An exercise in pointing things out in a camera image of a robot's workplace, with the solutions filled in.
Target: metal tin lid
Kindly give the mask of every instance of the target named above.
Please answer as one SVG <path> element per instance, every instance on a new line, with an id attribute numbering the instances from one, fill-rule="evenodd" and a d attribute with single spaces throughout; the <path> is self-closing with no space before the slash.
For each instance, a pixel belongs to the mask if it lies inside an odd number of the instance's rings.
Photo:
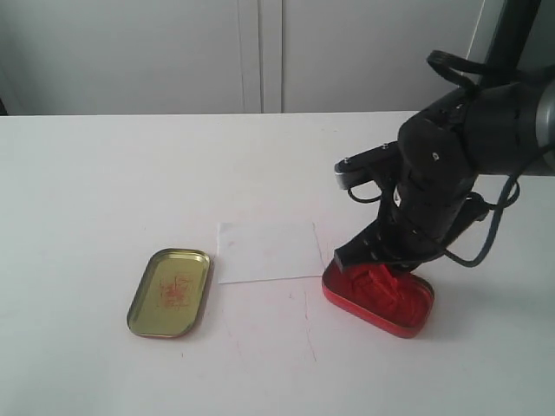
<path id="1" fill-rule="evenodd" d="M 131 332 L 165 338 L 187 333 L 197 320 L 209 269 L 210 258 L 202 251 L 154 254 L 127 312 Z"/>

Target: red tin lid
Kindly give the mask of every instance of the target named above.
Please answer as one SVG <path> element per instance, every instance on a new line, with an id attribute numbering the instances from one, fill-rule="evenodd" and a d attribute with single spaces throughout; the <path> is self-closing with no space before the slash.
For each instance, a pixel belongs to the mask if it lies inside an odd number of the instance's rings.
<path id="1" fill-rule="evenodd" d="M 384 264 L 361 264 L 341 273 L 332 261 L 322 288 L 336 306 L 401 338 L 420 332 L 434 303 L 428 282 L 412 273 L 393 276 Z"/>

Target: white wall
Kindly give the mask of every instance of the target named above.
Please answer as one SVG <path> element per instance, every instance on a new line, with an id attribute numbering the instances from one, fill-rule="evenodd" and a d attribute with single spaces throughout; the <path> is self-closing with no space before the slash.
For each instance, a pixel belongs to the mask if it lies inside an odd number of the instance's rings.
<path id="1" fill-rule="evenodd" d="M 555 64 L 555 2 L 544 0 L 526 41 L 519 68 L 535 69 Z"/>
<path id="2" fill-rule="evenodd" d="M 451 88 L 428 53 L 483 59 L 503 3 L 0 0 L 0 96 L 12 114 L 419 109 Z"/>
<path id="3" fill-rule="evenodd" d="M 502 0 L 284 0 L 284 110 L 416 110 L 453 89 L 432 49 L 483 59 Z"/>
<path id="4" fill-rule="evenodd" d="M 0 93 L 12 113 L 241 113 L 237 6 L 0 0 Z"/>

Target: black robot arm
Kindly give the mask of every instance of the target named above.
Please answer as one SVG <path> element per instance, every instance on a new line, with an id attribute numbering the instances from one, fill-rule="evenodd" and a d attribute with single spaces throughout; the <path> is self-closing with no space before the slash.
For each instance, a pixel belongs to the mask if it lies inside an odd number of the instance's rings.
<path id="1" fill-rule="evenodd" d="M 515 72 L 509 85 L 480 89 L 455 70 L 502 71 L 439 51 L 428 63 L 459 88 L 406 121 L 396 142 L 336 164 L 340 186 L 358 202 L 374 199 L 354 197 L 355 186 L 374 181 L 382 190 L 377 219 L 336 250 L 340 269 L 385 263 L 410 271 L 443 255 L 476 266 L 493 244 L 503 210 L 519 196 L 518 177 L 555 175 L 554 67 Z M 479 174 L 508 175 L 496 205 L 472 192 Z M 479 255 L 464 260 L 451 253 L 447 247 L 489 211 L 492 225 Z"/>

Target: table surface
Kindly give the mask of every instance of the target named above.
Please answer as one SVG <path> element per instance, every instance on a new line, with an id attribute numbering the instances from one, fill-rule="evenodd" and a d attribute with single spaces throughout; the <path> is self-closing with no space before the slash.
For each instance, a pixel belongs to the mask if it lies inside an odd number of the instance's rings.
<path id="1" fill-rule="evenodd" d="M 333 306 L 318 277 L 214 283 L 177 340 L 127 330 L 148 258 L 214 256 L 218 222 L 313 221 L 327 263 L 377 208 L 338 189 L 334 164 L 410 115 L 0 118 L 0 413 L 552 414 L 549 178 L 521 180 L 480 267 L 417 270 L 436 303 L 416 339 Z M 495 200 L 503 180 L 477 189 Z M 454 250 L 472 257 L 486 227 Z"/>

